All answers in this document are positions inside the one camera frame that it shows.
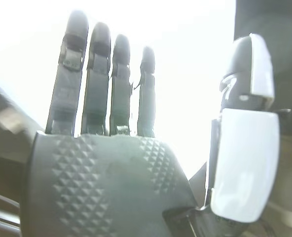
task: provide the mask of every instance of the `white plastic cover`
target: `white plastic cover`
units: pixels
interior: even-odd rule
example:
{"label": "white plastic cover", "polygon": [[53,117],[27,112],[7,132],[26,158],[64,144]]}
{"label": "white plastic cover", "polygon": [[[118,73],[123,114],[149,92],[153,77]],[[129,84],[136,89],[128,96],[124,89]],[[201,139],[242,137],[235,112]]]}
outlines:
{"label": "white plastic cover", "polygon": [[271,56],[262,36],[250,34],[252,41],[251,94],[267,98],[267,106],[274,101],[274,80]]}
{"label": "white plastic cover", "polygon": [[277,114],[224,109],[212,211],[238,222],[256,221],[268,201],[279,160]]}

